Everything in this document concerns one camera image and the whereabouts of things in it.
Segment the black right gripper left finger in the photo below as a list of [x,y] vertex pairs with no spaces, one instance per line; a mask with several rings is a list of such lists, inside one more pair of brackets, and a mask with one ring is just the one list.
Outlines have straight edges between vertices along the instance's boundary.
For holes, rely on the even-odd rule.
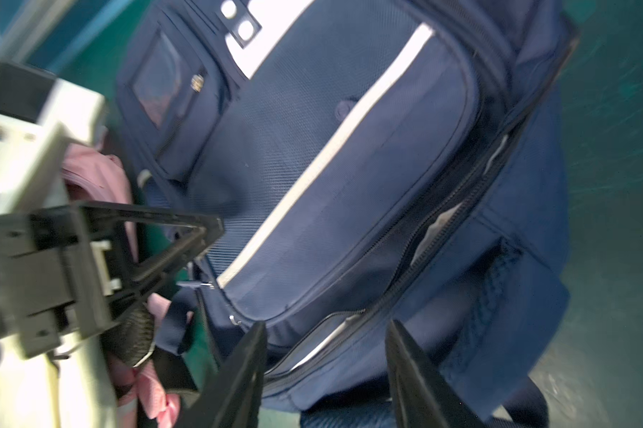
[[195,404],[182,412],[178,427],[257,427],[264,388],[267,334],[255,323]]

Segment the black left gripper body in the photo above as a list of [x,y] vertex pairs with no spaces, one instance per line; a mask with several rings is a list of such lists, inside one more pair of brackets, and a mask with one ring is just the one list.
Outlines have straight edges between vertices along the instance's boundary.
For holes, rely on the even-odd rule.
[[93,205],[0,215],[0,340],[33,358],[117,322],[93,248]]

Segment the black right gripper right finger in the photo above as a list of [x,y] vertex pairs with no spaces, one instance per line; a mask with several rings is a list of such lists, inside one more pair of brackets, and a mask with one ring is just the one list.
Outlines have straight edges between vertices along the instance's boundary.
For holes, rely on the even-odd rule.
[[385,340],[389,389],[399,427],[483,427],[397,320]]

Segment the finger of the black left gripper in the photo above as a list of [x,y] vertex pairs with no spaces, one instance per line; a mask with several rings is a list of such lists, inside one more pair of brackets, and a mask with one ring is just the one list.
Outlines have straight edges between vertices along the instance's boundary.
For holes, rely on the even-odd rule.
[[[131,314],[150,294],[205,255],[224,234],[216,215],[121,203],[81,203],[85,242],[100,274],[114,321]],[[132,249],[130,230],[167,232],[156,249]]]

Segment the navy blue backpack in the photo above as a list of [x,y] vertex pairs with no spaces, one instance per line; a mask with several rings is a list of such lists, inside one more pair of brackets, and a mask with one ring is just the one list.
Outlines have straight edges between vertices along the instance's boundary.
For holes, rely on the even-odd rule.
[[118,73],[147,202],[224,234],[173,298],[225,358],[267,334],[263,404],[392,426],[400,324],[464,408],[545,427],[531,369],[567,308],[559,1],[155,1]]

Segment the beige and navy backpack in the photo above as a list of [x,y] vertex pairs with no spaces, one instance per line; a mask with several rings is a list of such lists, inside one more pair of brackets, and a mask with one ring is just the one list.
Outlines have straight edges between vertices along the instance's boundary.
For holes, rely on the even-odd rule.
[[119,426],[100,339],[71,333],[57,351],[26,360],[16,335],[0,340],[0,427]]

